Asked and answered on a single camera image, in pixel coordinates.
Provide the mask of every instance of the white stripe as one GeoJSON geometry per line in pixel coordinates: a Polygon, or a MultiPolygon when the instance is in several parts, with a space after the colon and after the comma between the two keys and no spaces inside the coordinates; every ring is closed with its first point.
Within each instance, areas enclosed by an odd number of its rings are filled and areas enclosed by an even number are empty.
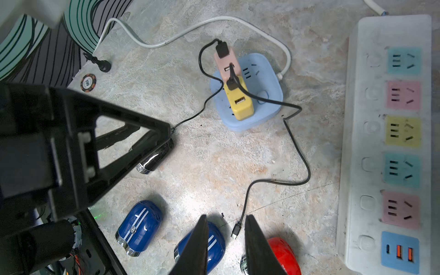
{"type": "Polygon", "coordinates": [[[136,230],[138,229],[138,227],[140,226],[140,223],[143,221],[143,219],[145,219],[145,216],[148,214],[148,211],[143,215],[142,219],[140,219],[138,225],[136,225],[136,230]]]}
{"type": "Polygon", "coordinates": [[[144,209],[139,213],[139,215],[135,215],[135,216],[136,216],[136,220],[135,220],[135,222],[130,226],[130,228],[128,228],[128,232],[127,232],[127,234],[125,234],[124,240],[127,239],[128,235],[130,234],[130,229],[133,227],[133,225],[136,224],[136,222],[139,220],[139,217],[142,215],[142,213],[145,211],[145,209],[147,209],[147,208],[144,208],[144,209]]]}
{"type": "MultiPolygon", "coordinates": [[[[140,223],[143,221],[143,219],[145,218],[145,216],[146,216],[147,214],[148,214],[148,211],[142,216],[142,219],[140,219],[138,225],[136,226],[136,230],[138,229],[140,223]]],[[[128,238],[128,240],[127,240],[127,244],[130,242],[130,240],[132,239],[133,235],[134,235],[134,234],[132,234],[132,235],[128,238]]]]}
{"type": "Polygon", "coordinates": [[[212,244],[210,246],[208,246],[208,251],[216,244],[216,242],[217,242],[217,239],[214,239],[212,244]]]}
{"type": "Polygon", "coordinates": [[[128,240],[127,240],[127,244],[128,244],[128,242],[132,239],[133,235],[134,235],[134,234],[131,234],[131,235],[130,235],[130,237],[129,237],[128,240]]]}

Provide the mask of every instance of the stone floor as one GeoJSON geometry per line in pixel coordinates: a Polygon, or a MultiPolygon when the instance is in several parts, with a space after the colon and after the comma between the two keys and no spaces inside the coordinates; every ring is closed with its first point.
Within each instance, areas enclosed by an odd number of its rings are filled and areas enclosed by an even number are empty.
{"type": "MultiPolygon", "coordinates": [[[[433,18],[433,165],[440,157],[440,2],[379,1],[392,15],[430,14],[433,18]]],[[[157,43],[193,23],[218,15],[238,16],[280,39],[292,54],[292,65],[281,81],[285,101],[303,112],[289,121],[312,170],[300,187],[256,184],[247,212],[267,237],[283,237],[293,248],[303,274],[352,275],[335,251],[339,171],[345,102],[348,36],[362,17],[375,15],[362,0],[134,0],[123,19],[141,39],[157,43]]],[[[210,95],[209,79],[198,68],[200,48],[218,37],[238,56],[265,55],[275,72],[286,62],[283,52],[235,22],[215,22],[157,49],[135,44],[116,25],[97,56],[112,63],[102,73],[88,62],[72,81],[79,90],[87,73],[97,77],[91,96],[169,122],[192,116],[210,95]]],[[[203,55],[208,73],[215,71],[214,49],[203,55]]],[[[131,171],[91,211],[128,274],[167,274],[174,265],[173,249],[202,214],[220,228],[226,254],[211,274],[240,274],[244,231],[229,236],[241,215],[252,180],[301,180],[306,169],[281,120],[292,113],[282,108],[268,122],[243,133],[229,131],[215,106],[208,103],[198,118],[180,126],[171,156],[150,175],[131,171]],[[153,242],[140,257],[125,255],[114,234],[133,205],[143,199],[157,203],[165,218],[153,242]]],[[[117,127],[102,118],[98,133],[117,127]]],[[[126,151],[143,133],[99,152],[101,166],[126,151]]],[[[439,177],[433,169],[433,183],[439,177]]]]}

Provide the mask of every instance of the white power cord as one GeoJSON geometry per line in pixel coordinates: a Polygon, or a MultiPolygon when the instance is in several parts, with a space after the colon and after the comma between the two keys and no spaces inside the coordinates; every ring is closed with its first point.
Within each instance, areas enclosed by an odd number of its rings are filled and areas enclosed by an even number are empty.
{"type": "Polygon", "coordinates": [[[116,18],[110,18],[107,21],[106,26],[104,27],[103,34],[99,38],[98,44],[96,45],[96,48],[95,48],[95,51],[99,47],[99,45],[101,44],[102,40],[104,39],[105,33],[107,32],[107,30],[108,30],[108,28],[110,26],[110,23],[112,21],[119,23],[122,26],[122,28],[125,30],[125,32],[128,34],[128,36],[130,36],[130,38],[133,39],[133,41],[135,41],[139,46],[144,47],[144,48],[148,48],[148,49],[153,49],[153,48],[158,48],[158,47],[165,46],[166,44],[169,44],[169,43],[173,42],[177,38],[184,36],[185,34],[189,33],[192,30],[195,30],[196,28],[198,28],[200,26],[206,25],[206,24],[214,22],[214,21],[222,21],[222,20],[235,21],[235,22],[242,23],[246,27],[248,27],[248,28],[254,30],[256,33],[260,34],[262,37],[264,37],[267,40],[273,42],[274,44],[276,44],[278,47],[280,47],[284,51],[284,53],[286,54],[286,58],[287,58],[286,66],[284,66],[284,69],[281,72],[276,74],[278,80],[281,81],[283,75],[287,72],[287,70],[290,67],[291,56],[290,56],[289,49],[283,43],[281,43],[279,40],[277,40],[274,37],[268,35],[264,31],[262,31],[261,29],[255,27],[254,25],[252,25],[252,24],[250,24],[250,23],[248,23],[248,22],[246,22],[246,21],[244,21],[244,20],[242,20],[240,18],[234,17],[234,16],[217,16],[217,17],[213,17],[211,19],[207,19],[205,21],[201,21],[201,22],[199,22],[197,24],[194,24],[191,27],[186,28],[183,31],[175,34],[171,38],[168,38],[168,39],[166,39],[166,40],[164,40],[164,41],[162,41],[160,43],[153,44],[153,45],[147,44],[147,43],[144,43],[143,41],[138,40],[137,35],[132,32],[131,28],[127,25],[127,23],[125,23],[125,22],[123,22],[123,21],[121,21],[119,19],[116,19],[116,18]]]}
{"type": "Polygon", "coordinates": [[[363,0],[367,6],[369,6],[373,11],[377,12],[378,15],[384,16],[388,15],[388,12],[384,10],[381,6],[376,4],[373,0],[363,0]]]}

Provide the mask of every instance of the usb port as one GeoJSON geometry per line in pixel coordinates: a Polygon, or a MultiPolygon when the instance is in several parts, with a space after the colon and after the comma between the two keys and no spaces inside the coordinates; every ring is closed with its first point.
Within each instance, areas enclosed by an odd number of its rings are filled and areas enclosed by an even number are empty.
{"type": "Polygon", "coordinates": [[[229,66],[224,68],[224,71],[227,72],[229,71],[229,66]]]}
{"type": "Polygon", "coordinates": [[[243,102],[245,100],[246,100],[245,97],[239,98],[235,101],[235,104],[239,104],[240,102],[243,102]]]}
{"type": "Polygon", "coordinates": [[[414,255],[413,255],[413,249],[412,248],[408,248],[408,261],[414,263],[414,255]]]}
{"type": "Polygon", "coordinates": [[[402,246],[397,245],[397,258],[402,259],[402,246]]]}

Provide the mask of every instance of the yellow outlet panel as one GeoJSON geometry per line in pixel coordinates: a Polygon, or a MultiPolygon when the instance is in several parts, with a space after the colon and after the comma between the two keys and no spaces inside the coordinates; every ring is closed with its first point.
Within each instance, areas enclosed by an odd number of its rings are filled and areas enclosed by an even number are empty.
{"type": "Polygon", "coordinates": [[[417,117],[386,118],[385,144],[403,147],[420,147],[422,143],[422,121],[417,117]]]}
{"type": "MultiPolygon", "coordinates": [[[[237,76],[240,80],[241,86],[248,90],[246,83],[241,76],[237,76]]],[[[240,88],[229,90],[228,86],[224,85],[224,91],[226,92],[227,99],[231,105],[232,112],[237,120],[245,120],[253,115],[252,98],[245,95],[240,88]]]]}

